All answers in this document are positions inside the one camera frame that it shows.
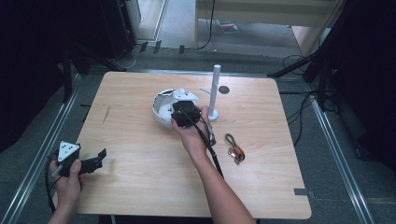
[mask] gray floor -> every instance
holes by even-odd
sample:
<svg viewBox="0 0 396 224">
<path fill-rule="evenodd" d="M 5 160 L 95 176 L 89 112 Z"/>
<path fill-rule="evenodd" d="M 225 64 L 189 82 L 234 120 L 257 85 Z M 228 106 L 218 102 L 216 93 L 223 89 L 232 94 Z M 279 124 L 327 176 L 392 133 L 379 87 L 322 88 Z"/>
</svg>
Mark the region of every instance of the gray floor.
<svg viewBox="0 0 396 224">
<path fill-rule="evenodd" d="M 172 4 L 181 1 L 169 0 L 169 8 Z M 172 15 L 165 13 L 164 21 L 159 39 L 163 41 L 163 47 L 178 48 L 178 45 L 191 44 L 191 33 L 178 33 L 167 28 L 168 25 L 176 26 L 172 21 Z M 241 29 L 249 30 L 256 25 L 266 27 L 265 24 L 237 23 Z M 246 39 L 243 33 L 239 36 L 222 36 L 222 31 L 215 34 L 214 42 L 209 45 L 210 49 L 204 51 L 186 51 L 178 54 L 177 50 L 162 49 L 153 54 L 152 49 L 144 52 L 134 52 L 120 60 L 125 66 L 134 65 L 128 71 L 142 70 L 182 70 L 182 71 L 201 71 L 210 72 L 213 64 L 219 63 L 223 73 L 238 73 L 244 77 L 265 77 L 265 74 L 273 73 L 283 68 L 283 59 L 291 54 L 299 54 L 296 42 L 293 39 L 288 27 L 267 26 L 272 33 L 266 35 L 266 50 L 250 51 L 242 54 L 222 53 L 229 48 L 221 48 L 222 40 L 238 42 L 240 49 L 250 49 L 250 46 L 257 44 L 254 41 L 244 42 Z M 205 34 L 200 36 L 200 40 L 205 39 Z M 92 69 L 87 76 L 83 76 L 81 87 L 71 107 L 69 116 L 64 126 L 56 138 L 55 146 L 61 140 L 75 142 L 78 138 L 83 119 L 88 112 L 87 107 L 80 104 L 89 105 L 100 85 L 103 74 L 107 71 L 105 67 L 98 63 L 92 63 Z M 277 80 L 280 91 L 306 91 L 306 84 L 303 83 L 299 75 L 287 75 Z M 60 89 L 47 103 L 46 107 L 32 121 L 27 131 L 20 141 L 13 147 L 0 154 L 0 217 L 7 213 L 16 190 L 26 173 L 29 171 L 30 164 L 35 158 L 35 154 L 40 149 L 45 140 L 46 134 L 50 129 L 59 109 L 62 106 L 63 90 Z M 292 115 L 300 107 L 304 99 L 302 95 L 281 95 L 282 103 L 285 108 L 286 117 Z M 342 146 L 348 165 L 357 180 L 363 196 L 365 197 L 369 210 L 371 211 L 375 223 L 394 223 L 396 220 L 396 180 L 393 173 L 378 161 L 362 161 L 356 157 L 354 145 L 349 138 L 346 129 L 337 114 L 327 113 L 335 135 L 340 146 Z M 318 122 L 317 115 L 312 106 L 307 107 L 303 113 L 303 134 L 299 144 L 296 146 L 296 154 L 300 163 L 305 186 L 311 192 L 315 192 L 316 197 L 309 199 L 313 215 L 308 220 L 282 220 L 282 219 L 263 219 L 262 223 L 360 223 L 356 210 L 350 200 L 345 182 L 340 176 L 339 169 L 335 163 L 326 136 Z M 290 134 L 293 139 L 299 132 L 298 122 L 290 125 Z M 47 207 L 44 178 L 43 175 L 37 179 L 31 191 L 28 191 L 29 198 L 26 201 L 17 223 L 44 223 L 50 217 L 50 210 Z M 96 223 L 95 215 L 78 215 L 74 223 Z"/>
</svg>

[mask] person's right hand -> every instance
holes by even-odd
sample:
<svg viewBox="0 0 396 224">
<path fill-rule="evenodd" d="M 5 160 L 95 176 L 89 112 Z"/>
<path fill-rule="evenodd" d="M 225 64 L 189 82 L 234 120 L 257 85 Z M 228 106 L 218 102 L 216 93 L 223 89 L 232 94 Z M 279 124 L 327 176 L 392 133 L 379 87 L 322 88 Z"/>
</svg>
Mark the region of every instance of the person's right hand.
<svg viewBox="0 0 396 224">
<path fill-rule="evenodd" d="M 56 161 L 53 161 L 49 168 L 52 172 L 57 169 Z M 78 208 L 79 195 L 81 187 L 85 180 L 82 176 L 78 176 L 81 169 L 81 161 L 75 160 L 70 167 L 69 177 L 55 176 L 58 180 L 55 184 L 58 193 L 58 206 L 50 219 L 49 223 L 70 223 Z"/>
<path fill-rule="evenodd" d="M 205 123 L 202 121 L 202 119 L 205 120 L 206 124 L 211 127 L 209 118 L 208 118 L 208 113 L 209 113 L 209 107 L 206 106 L 196 106 L 200 111 L 201 111 L 201 119 L 200 121 L 197 122 L 197 126 L 199 129 L 202 130 L 204 135 L 206 136 L 206 139 L 209 140 L 209 133 L 207 132 L 207 128 Z M 184 148 L 186 148 L 187 152 L 190 154 L 190 157 L 192 159 L 199 159 L 202 157 L 207 157 L 206 155 L 206 145 L 201 138 L 200 134 L 198 134 L 198 131 L 195 129 L 195 127 L 190 126 L 188 128 L 185 127 L 178 127 L 177 123 L 174 119 L 172 119 L 172 129 L 175 130 L 181 137 L 181 142 L 183 143 Z"/>
</svg>

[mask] floor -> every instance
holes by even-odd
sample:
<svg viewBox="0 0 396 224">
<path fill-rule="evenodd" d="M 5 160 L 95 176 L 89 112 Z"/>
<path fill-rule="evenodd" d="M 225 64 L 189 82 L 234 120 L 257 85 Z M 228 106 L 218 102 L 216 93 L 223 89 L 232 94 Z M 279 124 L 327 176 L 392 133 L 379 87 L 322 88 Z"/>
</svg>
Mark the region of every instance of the floor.
<svg viewBox="0 0 396 224">
<path fill-rule="evenodd" d="M 184 45 L 186 49 L 193 48 L 194 0 L 152 0 L 140 2 L 142 3 L 140 4 L 142 17 L 155 18 L 149 21 L 142 21 L 142 32 L 145 34 L 147 27 L 156 27 L 158 29 L 158 34 L 155 38 L 150 38 L 151 35 L 138 38 L 140 43 L 149 41 L 151 45 L 154 45 L 156 41 L 162 41 L 161 47 L 163 48 L 178 49 L 180 45 Z M 297 41 L 289 26 L 237 21 L 233 21 L 233 23 L 238 27 L 238 31 L 226 34 L 221 30 L 219 22 L 213 21 L 210 43 L 203 50 L 280 58 L 290 55 L 301 55 Z M 199 20 L 198 47 L 206 44 L 210 37 L 209 28 L 210 20 Z"/>
</svg>

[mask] electrical cord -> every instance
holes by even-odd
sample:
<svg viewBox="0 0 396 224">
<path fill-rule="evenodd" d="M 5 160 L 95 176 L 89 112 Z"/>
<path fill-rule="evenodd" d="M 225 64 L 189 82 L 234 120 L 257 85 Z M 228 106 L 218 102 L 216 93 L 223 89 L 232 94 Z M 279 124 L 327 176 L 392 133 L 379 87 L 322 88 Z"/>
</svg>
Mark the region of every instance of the electrical cord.
<svg viewBox="0 0 396 224">
<path fill-rule="evenodd" d="M 221 171 L 221 167 L 219 164 L 219 160 L 218 160 L 218 156 L 215 152 L 215 150 L 213 149 L 213 147 L 210 144 L 210 141 L 206 138 L 205 134 L 202 132 L 202 130 L 196 125 L 196 123 L 187 115 L 186 112 L 184 112 L 183 110 L 179 109 L 178 111 L 180 111 L 191 123 L 192 125 L 195 127 L 195 129 L 198 131 L 198 134 L 201 136 L 202 140 L 204 141 L 207 149 L 209 150 L 210 154 L 212 155 L 212 159 L 213 162 L 215 163 L 216 169 L 218 170 L 219 174 L 224 178 L 224 175 Z M 206 128 L 208 128 L 209 126 L 207 125 L 206 121 L 203 119 L 203 122 L 206 124 Z"/>
<path fill-rule="evenodd" d="M 200 49 L 206 48 L 206 46 L 209 44 L 210 40 L 212 39 L 212 26 L 213 26 L 213 14 L 215 12 L 215 3 L 216 3 L 216 1 L 213 0 L 212 14 L 210 15 L 209 38 L 207 39 L 206 44 L 204 44 L 202 47 L 200 47 L 200 48 L 198 48 L 196 50 L 200 50 Z"/>
<path fill-rule="evenodd" d="M 131 65 L 124 66 L 124 65 L 122 65 L 122 64 L 117 63 L 114 59 L 113 59 L 113 63 L 116 64 L 116 65 L 118 65 L 118 66 L 121 67 L 121 68 L 131 68 L 131 67 L 133 67 L 133 66 L 136 64 L 136 57 L 134 56 L 134 51 L 135 51 L 136 49 L 138 49 L 139 47 L 141 47 L 141 46 L 140 46 L 140 45 L 136 45 L 136 46 L 132 49 L 132 51 L 131 51 L 132 58 L 134 59 L 134 61 L 133 61 L 133 63 L 132 63 Z"/>
<path fill-rule="evenodd" d="M 54 183 L 50 185 L 50 180 L 49 180 L 49 169 L 50 169 L 50 163 L 52 162 L 52 157 L 48 156 L 46 166 L 45 166 L 45 171 L 44 171 L 44 178 L 45 178 L 45 185 L 46 185 L 46 192 L 47 192 L 47 197 L 48 197 L 48 203 L 49 203 L 49 209 L 52 212 L 52 214 L 55 212 L 55 204 L 53 203 L 52 200 L 52 195 L 51 195 L 51 190 L 53 186 L 56 184 L 56 182 L 62 177 L 60 176 Z"/>
<path fill-rule="evenodd" d="M 300 141 L 300 139 L 301 139 L 301 136 L 302 136 L 302 134 L 303 134 L 303 110 L 304 110 L 304 108 L 305 107 L 307 107 L 307 105 L 305 105 L 305 101 L 312 95 L 312 94 L 314 94 L 314 93 L 316 93 L 315 91 L 313 91 L 313 92 L 311 92 L 311 93 L 308 93 L 306 96 L 305 96 L 305 98 L 303 99 L 303 102 L 301 103 L 301 107 L 300 107 L 300 110 L 298 111 L 298 113 L 299 113 L 299 119 L 300 119 L 300 129 L 299 129 L 299 133 L 298 133 L 298 135 L 297 135 L 297 138 L 294 140 L 294 142 L 293 142 L 293 145 L 296 147 L 297 146 L 297 144 L 298 144 L 298 142 Z"/>
<path fill-rule="evenodd" d="M 300 60 L 302 60 L 302 59 L 304 58 L 303 56 L 297 55 L 297 54 L 289 55 L 288 57 L 286 57 L 286 58 L 283 59 L 283 61 L 282 61 L 283 67 L 285 67 L 285 68 L 287 67 L 287 66 L 285 65 L 285 61 L 286 61 L 288 58 L 291 58 L 291 57 L 298 57 L 299 59 L 297 60 L 297 62 L 300 61 Z M 293 72 L 293 71 L 291 71 L 291 73 L 294 74 L 294 75 L 303 75 L 305 71 L 304 71 L 303 69 L 301 69 L 301 67 L 298 67 L 298 69 L 299 69 L 302 73 L 296 73 L 296 72 Z"/>
</svg>

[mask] wooden table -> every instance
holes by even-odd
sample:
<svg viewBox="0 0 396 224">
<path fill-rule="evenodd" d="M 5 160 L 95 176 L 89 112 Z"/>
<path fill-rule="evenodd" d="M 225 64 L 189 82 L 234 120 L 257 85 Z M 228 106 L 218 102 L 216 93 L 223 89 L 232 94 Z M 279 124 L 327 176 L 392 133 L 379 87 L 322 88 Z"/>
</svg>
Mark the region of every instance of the wooden table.
<svg viewBox="0 0 396 224">
<path fill-rule="evenodd" d="M 81 214 L 210 217 L 204 189 L 179 136 L 152 117 L 156 94 L 183 87 L 209 104 L 212 77 L 115 73 L 105 75 L 78 138 L 80 157 L 107 149 L 104 167 L 86 175 Z M 276 82 L 220 77 L 214 146 L 225 180 L 256 218 L 311 216 Z M 246 152 L 236 165 L 224 139 L 231 133 Z"/>
</svg>

